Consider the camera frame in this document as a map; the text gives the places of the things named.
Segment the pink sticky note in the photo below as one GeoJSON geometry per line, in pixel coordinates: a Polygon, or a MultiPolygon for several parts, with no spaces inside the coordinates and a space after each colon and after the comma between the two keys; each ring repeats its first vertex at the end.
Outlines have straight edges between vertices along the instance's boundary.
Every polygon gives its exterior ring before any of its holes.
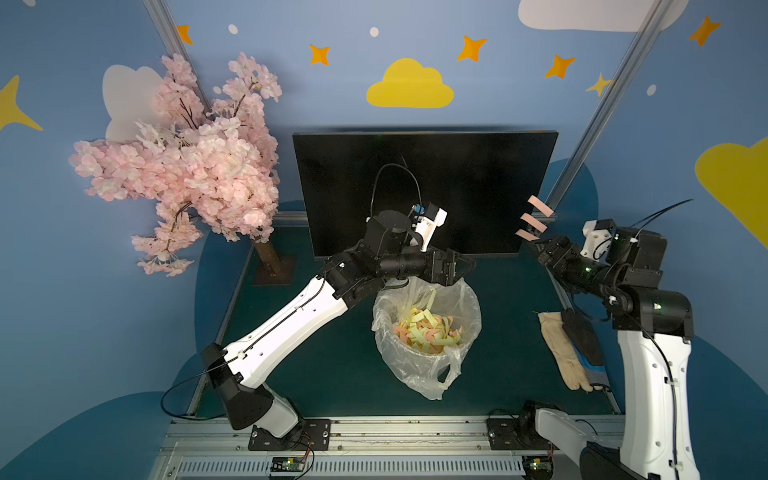
{"type": "Polygon", "coordinates": [[[528,198],[528,203],[545,218],[551,218],[554,215],[554,210],[535,195],[531,195],[528,198]]]}
{"type": "Polygon", "coordinates": [[[519,236],[520,238],[526,240],[526,241],[529,241],[529,242],[533,242],[533,241],[538,241],[539,240],[538,236],[533,235],[532,233],[530,233],[530,232],[528,232],[526,230],[523,230],[523,229],[517,230],[516,231],[516,235],[519,236]]]}
{"type": "Polygon", "coordinates": [[[532,216],[531,214],[524,213],[520,216],[520,219],[525,221],[528,225],[530,225],[539,233],[543,233],[547,230],[547,226],[543,222],[541,222],[540,220],[532,216]]]}

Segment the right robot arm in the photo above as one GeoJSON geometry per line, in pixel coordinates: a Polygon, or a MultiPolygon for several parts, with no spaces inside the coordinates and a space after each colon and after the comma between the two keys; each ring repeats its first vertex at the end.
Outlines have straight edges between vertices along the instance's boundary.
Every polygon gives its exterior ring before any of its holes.
{"type": "Polygon", "coordinates": [[[625,375],[623,436],[600,437],[546,408],[536,412],[536,432],[584,479],[697,479],[687,395],[693,309],[685,295],[659,287],[667,240],[610,220],[586,226],[583,246],[566,236],[531,246],[567,292],[597,297],[609,314],[625,375]]]}

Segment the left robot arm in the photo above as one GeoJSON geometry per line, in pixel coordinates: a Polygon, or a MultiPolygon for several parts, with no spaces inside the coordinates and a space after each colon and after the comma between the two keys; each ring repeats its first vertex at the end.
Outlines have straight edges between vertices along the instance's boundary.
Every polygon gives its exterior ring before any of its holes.
{"type": "Polygon", "coordinates": [[[457,283],[463,255],[430,244],[446,217],[434,204],[415,205],[409,214],[384,210],[370,217],[363,238],[331,256],[305,288],[262,325],[225,346],[207,346],[201,354],[205,374],[230,426],[236,431],[257,426],[278,439],[291,436],[300,416],[266,380],[295,348],[392,279],[457,283]]]}

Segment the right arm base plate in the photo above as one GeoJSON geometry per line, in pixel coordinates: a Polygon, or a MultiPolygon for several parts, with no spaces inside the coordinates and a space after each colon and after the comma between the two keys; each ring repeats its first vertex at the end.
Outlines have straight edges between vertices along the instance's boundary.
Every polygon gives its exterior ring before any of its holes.
{"type": "Polygon", "coordinates": [[[549,450],[552,443],[535,428],[533,417],[491,417],[486,420],[490,448],[494,451],[549,450]]]}

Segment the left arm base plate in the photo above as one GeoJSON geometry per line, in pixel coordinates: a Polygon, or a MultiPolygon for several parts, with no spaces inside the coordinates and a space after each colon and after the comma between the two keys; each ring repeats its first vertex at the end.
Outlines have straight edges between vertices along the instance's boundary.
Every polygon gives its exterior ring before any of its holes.
{"type": "Polygon", "coordinates": [[[300,419],[284,436],[273,436],[268,430],[254,426],[247,448],[249,451],[298,451],[310,447],[313,451],[327,451],[332,421],[327,418],[300,419]]]}

